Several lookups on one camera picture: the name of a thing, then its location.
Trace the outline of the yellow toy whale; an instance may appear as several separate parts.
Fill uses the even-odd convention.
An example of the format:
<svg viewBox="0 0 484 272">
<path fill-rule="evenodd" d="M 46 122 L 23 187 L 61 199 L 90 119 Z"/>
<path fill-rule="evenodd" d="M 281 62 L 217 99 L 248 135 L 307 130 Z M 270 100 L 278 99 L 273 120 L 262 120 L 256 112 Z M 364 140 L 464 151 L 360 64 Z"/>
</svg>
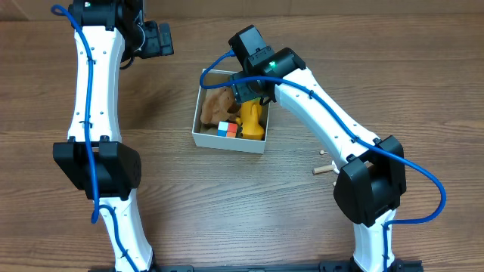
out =
<svg viewBox="0 0 484 272">
<path fill-rule="evenodd" d="M 262 106 L 257 100 L 249 100 L 241 104 L 236 123 L 240 127 L 240 137 L 260 141 L 265 135 L 265 129 L 259 124 Z"/>
</svg>

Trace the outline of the brown plush toy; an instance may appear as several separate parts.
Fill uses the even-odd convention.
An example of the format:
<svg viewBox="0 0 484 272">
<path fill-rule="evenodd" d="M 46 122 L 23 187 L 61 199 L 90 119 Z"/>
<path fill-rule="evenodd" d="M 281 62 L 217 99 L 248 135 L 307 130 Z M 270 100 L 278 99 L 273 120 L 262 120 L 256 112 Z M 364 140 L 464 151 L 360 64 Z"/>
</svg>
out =
<svg viewBox="0 0 484 272">
<path fill-rule="evenodd" d="M 204 125 L 234 122 L 240 116 L 241 105 L 237 104 L 231 88 L 221 87 L 207 92 L 202 105 L 200 121 Z"/>
</svg>

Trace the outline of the colourful puzzle cube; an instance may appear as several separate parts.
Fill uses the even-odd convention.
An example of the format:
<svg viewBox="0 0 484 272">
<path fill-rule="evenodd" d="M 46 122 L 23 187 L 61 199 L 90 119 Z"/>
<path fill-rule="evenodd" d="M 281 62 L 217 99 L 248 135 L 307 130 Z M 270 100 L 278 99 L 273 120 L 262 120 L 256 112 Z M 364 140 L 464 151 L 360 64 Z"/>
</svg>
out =
<svg viewBox="0 0 484 272">
<path fill-rule="evenodd" d="M 238 125 L 232 122 L 220 122 L 217 128 L 217 135 L 225 138 L 236 138 Z"/>
</svg>

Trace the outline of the small wooden rattle drum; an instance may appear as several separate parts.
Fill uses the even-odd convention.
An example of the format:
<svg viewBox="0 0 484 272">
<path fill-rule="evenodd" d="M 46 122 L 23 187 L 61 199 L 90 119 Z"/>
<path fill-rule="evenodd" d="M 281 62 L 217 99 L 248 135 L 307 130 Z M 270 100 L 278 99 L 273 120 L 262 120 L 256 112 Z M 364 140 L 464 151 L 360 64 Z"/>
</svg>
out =
<svg viewBox="0 0 484 272">
<path fill-rule="evenodd" d="M 321 156 L 329 155 L 329 153 L 325 150 L 320 150 L 319 154 Z M 319 175 L 319 174 L 324 174 L 324 173 L 328 173 L 328 172 L 333 172 L 336 175 L 338 175 L 340 173 L 340 170 L 337 168 L 337 165 L 334 161 L 332 161 L 330 165 L 319 166 L 319 167 L 313 168 L 313 170 L 312 170 L 313 175 Z M 334 181 L 333 187 L 335 187 L 336 185 L 337 185 L 337 182 Z"/>
</svg>

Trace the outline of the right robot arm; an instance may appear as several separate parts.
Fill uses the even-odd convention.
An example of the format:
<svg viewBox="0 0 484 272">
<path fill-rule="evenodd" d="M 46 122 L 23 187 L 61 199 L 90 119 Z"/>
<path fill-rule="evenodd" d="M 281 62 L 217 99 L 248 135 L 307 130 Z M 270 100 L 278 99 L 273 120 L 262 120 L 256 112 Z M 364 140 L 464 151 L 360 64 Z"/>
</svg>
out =
<svg viewBox="0 0 484 272">
<path fill-rule="evenodd" d="M 339 174 L 334 199 L 354 224 L 355 270 L 382 271 L 395 261 L 391 227 L 406 191 L 403 164 L 381 155 L 403 156 L 393 136 L 380 139 L 350 117 L 317 83 L 292 49 L 274 51 L 250 25 L 228 41 L 242 66 L 234 75 L 237 102 L 268 97 L 297 116 L 323 144 Z"/>
</svg>

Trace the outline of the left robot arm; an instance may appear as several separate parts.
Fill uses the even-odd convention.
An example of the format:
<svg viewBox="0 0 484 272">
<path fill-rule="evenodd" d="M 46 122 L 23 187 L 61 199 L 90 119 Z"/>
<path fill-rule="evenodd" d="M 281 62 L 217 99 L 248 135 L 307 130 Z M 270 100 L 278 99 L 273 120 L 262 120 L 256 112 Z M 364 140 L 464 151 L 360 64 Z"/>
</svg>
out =
<svg viewBox="0 0 484 272">
<path fill-rule="evenodd" d="M 53 158 L 93 203 L 91 222 L 105 223 L 114 271 L 159 271 L 138 209 L 140 154 L 123 143 L 118 118 L 119 73 L 135 58 L 174 53 L 169 24 L 144 18 L 143 1 L 76 0 L 53 5 L 74 29 L 76 99 L 64 142 Z"/>
</svg>

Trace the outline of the white cardboard box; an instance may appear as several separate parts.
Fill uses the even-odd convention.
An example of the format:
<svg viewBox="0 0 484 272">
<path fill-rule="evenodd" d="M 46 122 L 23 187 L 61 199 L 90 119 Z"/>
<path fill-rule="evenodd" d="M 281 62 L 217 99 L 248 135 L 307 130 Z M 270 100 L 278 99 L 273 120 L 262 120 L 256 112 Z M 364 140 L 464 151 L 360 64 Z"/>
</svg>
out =
<svg viewBox="0 0 484 272">
<path fill-rule="evenodd" d="M 206 90 L 199 87 L 197 95 L 197 104 L 195 107 L 194 123 L 192 127 L 192 136 L 198 147 L 208 147 L 222 150 L 234 150 L 246 153 L 264 153 L 265 143 L 268 132 L 269 108 L 262 106 L 262 113 L 259 117 L 259 124 L 264 128 L 265 134 L 261 140 L 243 139 L 240 135 L 230 138 L 228 136 L 218 135 L 218 126 L 211 127 L 201 122 L 203 103 L 209 97 L 213 90 Z"/>
</svg>

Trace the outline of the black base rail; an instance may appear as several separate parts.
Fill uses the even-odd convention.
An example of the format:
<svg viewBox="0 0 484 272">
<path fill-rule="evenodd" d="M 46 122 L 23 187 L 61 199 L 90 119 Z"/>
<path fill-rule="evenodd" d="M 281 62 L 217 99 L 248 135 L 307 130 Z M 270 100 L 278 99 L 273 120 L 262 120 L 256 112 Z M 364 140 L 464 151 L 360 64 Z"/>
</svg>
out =
<svg viewBox="0 0 484 272">
<path fill-rule="evenodd" d="M 98 268 L 89 272 L 114 272 L 112 268 Z M 218 266 L 193 267 L 191 265 L 156 266 L 149 271 L 156 272 L 350 272 L 362 271 L 351 261 L 322 261 L 319 264 L 278 264 L 269 266 Z M 394 272 L 423 272 L 422 261 L 403 261 L 396 259 L 388 269 Z"/>
</svg>

